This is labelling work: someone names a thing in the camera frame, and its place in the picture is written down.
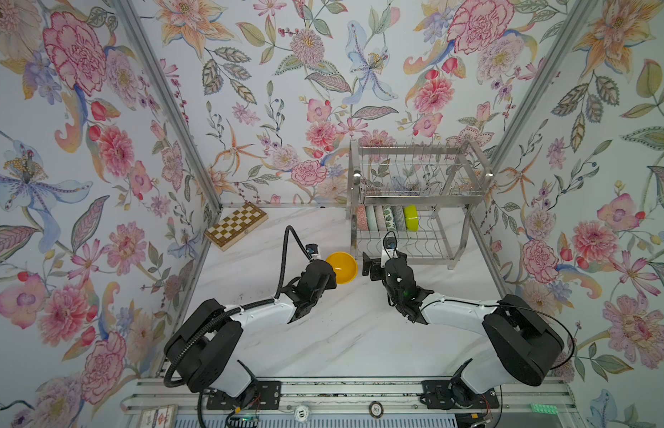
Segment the lime green plastic bowl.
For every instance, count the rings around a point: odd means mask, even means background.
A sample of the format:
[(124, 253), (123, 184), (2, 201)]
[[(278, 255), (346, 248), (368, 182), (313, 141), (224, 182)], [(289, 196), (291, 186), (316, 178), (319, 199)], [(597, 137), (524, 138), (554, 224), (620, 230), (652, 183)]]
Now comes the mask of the lime green plastic bowl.
[(419, 230), (419, 214), (415, 205), (403, 207), (405, 226), (408, 231), (417, 232)]

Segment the dark blue floral bowl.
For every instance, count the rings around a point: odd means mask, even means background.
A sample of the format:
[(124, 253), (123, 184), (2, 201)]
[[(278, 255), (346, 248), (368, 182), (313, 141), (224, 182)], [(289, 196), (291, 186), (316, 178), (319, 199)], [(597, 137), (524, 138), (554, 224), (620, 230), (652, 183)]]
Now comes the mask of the dark blue floral bowl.
[(394, 214), (394, 222), (398, 231), (405, 232), (407, 230), (406, 219), (402, 206), (393, 206), (392, 207)]

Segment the orange yellow plastic bowl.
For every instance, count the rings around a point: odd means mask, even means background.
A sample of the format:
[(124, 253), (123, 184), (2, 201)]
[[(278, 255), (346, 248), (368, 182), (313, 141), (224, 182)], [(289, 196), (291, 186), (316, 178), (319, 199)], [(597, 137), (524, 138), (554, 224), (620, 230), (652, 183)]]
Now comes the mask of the orange yellow plastic bowl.
[(333, 268), (338, 285), (351, 283), (358, 275), (357, 262), (349, 253), (336, 251), (328, 255), (326, 262)]

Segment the two-tier steel dish rack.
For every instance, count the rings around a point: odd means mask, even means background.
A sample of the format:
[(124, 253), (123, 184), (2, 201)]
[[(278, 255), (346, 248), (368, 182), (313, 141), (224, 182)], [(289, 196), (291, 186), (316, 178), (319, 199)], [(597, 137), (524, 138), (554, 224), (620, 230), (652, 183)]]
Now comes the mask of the two-tier steel dish rack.
[(475, 143), (373, 146), (353, 142), (346, 206), (351, 255), (381, 257), (382, 239), (388, 232), (358, 230), (359, 205), (415, 205), (419, 230), (396, 230), (399, 250), (416, 264), (454, 269), (468, 245), (472, 214), (485, 199), (493, 177), (489, 160)]

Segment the green leaf pattern bowl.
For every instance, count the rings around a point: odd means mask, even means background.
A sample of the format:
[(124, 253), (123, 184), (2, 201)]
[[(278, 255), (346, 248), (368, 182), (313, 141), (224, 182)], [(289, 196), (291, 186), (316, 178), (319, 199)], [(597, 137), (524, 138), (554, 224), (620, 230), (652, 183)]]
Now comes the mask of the green leaf pattern bowl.
[(385, 228), (387, 229), (387, 231), (396, 231), (397, 226), (394, 218), (394, 212), (391, 206), (383, 207), (383, 217), (384, 217)]

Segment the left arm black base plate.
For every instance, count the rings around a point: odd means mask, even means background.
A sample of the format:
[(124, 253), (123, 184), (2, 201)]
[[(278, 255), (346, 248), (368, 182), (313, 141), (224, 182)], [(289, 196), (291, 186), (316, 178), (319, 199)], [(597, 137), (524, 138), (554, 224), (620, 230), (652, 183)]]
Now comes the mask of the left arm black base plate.
[(239, 397), (232, 398), (225, 392), (211, 392), (205, 408), (207, 410), (232, 411), (244, 409), (278, 410), (282, 394), (281, 381), (256, 380)]

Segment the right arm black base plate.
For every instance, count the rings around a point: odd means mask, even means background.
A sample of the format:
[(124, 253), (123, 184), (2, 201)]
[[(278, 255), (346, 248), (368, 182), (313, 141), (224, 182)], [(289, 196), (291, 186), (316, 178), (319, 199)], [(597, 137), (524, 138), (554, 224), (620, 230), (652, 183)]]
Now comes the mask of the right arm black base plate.
[(419, 401), (428, 409), (488, 410), (501, 407), (494, 389), (476, 393), (460, 380), (426, 380), (421, 387)]

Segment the pink striped ceramic bowl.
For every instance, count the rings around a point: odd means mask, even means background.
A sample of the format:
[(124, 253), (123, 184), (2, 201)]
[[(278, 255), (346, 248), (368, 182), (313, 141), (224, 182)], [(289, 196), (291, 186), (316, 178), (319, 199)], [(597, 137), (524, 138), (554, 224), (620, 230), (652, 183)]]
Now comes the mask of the pink striped ceramic bowl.
[(379, 232), (387, 231), (387, 226), (385, 225), (385, 215), (381, 205), (374, 206), (374, 213), (377, 223), (377, 228)]

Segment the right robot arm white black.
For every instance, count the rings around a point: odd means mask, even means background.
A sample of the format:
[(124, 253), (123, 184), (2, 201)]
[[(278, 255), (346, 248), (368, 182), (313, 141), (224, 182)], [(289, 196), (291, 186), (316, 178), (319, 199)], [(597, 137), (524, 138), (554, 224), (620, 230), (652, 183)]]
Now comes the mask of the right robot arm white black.
[(389, 305), (413, 324), (450, 326), (488, 340), (487, 348), (451, 377), (449, 389), (461, 395), (482, 395), (514, 381), (539, 386), (565, 348), (541, 312), (521, 298), (507, 294), (499, 301), (459, 300), (424, 289), (399, 251), (376, 259), (362, 255), (362, 274), (380, 281)]

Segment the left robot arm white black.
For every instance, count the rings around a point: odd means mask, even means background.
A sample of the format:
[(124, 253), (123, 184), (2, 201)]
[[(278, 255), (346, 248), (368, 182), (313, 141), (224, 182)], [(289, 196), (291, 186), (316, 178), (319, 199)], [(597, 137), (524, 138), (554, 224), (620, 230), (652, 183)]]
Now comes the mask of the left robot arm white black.
[(276, 297), (233, 307), (204, 301), (164, 346), (170, 363), (164, 386), (217, 391), (232, 399), (251, 395), (256, 376), (233, 355), (240, 339), (306, 317), (324, 292), (336, 288), (335, 269), (325, 260), (313, 260)]

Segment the pale green ceramic bowl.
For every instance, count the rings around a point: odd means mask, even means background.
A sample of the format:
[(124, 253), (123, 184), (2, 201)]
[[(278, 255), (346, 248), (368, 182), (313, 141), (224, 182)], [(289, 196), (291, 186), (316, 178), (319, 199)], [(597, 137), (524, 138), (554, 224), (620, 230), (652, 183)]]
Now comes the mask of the pale green ceramic bowl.
[(367, 225), (368, 225), (369, 232), (377, 232), (378, 231), (378, 221), (377, 221), (377, 217), (376, 217), (374, 208), (371, 205), (366, 205), (365, 206), (365, 211), (366, 211), (366, 219), (367, 219)]

